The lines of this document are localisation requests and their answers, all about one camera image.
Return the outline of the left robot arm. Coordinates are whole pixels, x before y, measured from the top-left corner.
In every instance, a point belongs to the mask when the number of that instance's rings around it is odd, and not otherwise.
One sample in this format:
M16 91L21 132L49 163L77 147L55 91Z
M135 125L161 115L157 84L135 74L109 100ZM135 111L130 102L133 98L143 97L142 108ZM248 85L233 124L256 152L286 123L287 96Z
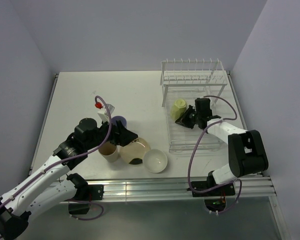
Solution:
M82 119L39 169L0 196L1 238L16 239L28 227L30 218L60 202L87 198L88 183L70 171L107 142L124 147L137 138L119 121L98 126L92 118Z

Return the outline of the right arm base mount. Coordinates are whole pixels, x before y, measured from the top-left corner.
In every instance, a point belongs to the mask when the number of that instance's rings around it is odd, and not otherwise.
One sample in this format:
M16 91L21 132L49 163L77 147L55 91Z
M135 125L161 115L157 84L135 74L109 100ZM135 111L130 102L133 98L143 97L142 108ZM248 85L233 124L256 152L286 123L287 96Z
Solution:
M227 197L227 196L234 196L236 194L234 184L221 184L217 185L215 183L208 183L206 180L202 181L192 181L191 186L196 191L201 191L201 193L197 193L191 190L188 187L186 190L190 191L194 198L199 197Z

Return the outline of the cream floral plate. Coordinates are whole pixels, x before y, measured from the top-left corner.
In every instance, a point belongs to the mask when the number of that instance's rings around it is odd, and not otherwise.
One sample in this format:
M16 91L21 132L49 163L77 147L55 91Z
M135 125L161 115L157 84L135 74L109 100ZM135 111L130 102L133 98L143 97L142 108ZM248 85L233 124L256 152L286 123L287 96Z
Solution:
M128 145L121 147L119 154L125 163L129 165L140 165L143 163L143 158L149 150L149 143L143 138L138 137Z

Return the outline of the white ceramic bowl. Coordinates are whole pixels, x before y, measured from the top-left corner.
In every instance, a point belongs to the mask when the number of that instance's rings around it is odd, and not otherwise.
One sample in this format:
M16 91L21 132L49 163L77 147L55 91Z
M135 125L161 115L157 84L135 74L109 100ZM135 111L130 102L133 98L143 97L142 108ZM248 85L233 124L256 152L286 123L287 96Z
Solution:
M142 162L147 171L158 174L166 169L168 157L159 149L150 149L145 153Z

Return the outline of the yellow-green mug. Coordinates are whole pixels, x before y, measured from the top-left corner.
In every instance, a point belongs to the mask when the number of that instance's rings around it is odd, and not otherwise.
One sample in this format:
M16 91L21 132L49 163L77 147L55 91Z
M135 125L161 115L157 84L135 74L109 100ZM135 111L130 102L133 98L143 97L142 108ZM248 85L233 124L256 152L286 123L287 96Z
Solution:
M181 117L181 115L187 110L188 104L187 102L182 99L179 98L177 99L171 109L170 109L170 117L173 121L176 121L178 118Z

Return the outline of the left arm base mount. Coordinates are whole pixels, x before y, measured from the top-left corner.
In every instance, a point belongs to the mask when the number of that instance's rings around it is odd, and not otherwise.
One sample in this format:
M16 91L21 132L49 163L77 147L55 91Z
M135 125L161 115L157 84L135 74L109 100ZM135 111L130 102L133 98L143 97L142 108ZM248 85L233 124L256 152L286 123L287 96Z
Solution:
M88 184L81 186L76 190L76 193L70 200L77 201L99 201L103 199L104 185Z

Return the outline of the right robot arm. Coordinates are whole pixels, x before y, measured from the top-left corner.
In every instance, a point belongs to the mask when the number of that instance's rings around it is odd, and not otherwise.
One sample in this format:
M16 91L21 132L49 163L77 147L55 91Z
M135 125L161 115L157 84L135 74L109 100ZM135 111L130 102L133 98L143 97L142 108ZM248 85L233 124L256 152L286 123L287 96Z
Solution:
M210 98L225 102L233 111L234 117L221 117L214 115L211 110ZM201 134L194 145L187 170L189 188L194 193L219 194L225 185L232 184L240 177L263 172L268 169L269 161L263 144L261 134L257 130L245 130L229 123L238 118L235 108L220 96L207 95L197 98L195 106L189 106L187 110L175 120L175 123L188 129L197 125ZM221 168L209 173L206 178L205 188L193 186L191 181L191 169L196 151L205 134L217 137L227 144L228 162Z

